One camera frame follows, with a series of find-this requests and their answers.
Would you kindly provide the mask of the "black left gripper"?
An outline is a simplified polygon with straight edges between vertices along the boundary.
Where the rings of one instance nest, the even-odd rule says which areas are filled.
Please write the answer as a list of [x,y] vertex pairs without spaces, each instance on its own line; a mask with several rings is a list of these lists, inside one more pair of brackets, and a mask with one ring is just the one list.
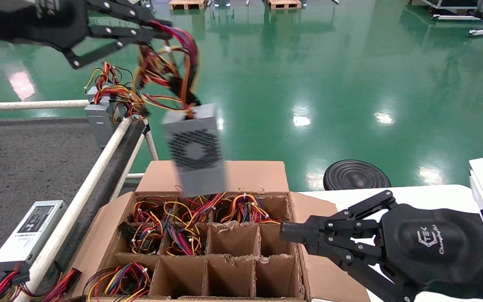
[[[90,38],[112,39],[96,50],[77,55],[71,48],[88,34],[88,9],[140,26],[91,26]],[[147,45],[154,39],[167,41],[171,33],[148,26],[172,26],[157,19],[148,8],[128,0],[0,0],[0,41],[41,44],[63,50],[73,69],[101,60],[130,44]]]

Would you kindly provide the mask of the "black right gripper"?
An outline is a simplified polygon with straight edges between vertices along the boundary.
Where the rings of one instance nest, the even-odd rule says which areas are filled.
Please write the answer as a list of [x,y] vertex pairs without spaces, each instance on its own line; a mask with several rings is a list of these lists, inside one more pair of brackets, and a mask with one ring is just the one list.
[[[382,210],[389,211],[380,223],[368,219]],[[381,229],[385,264],[381,248],[349,239],[371,238]],[[385,190],[331,216],[284,222],[280,238],[327,258],[384,302],[413,302],[414,290],[483,299],[483,221],[476,213],[396,206]],[[372,269],[376,264],[395,283]]]

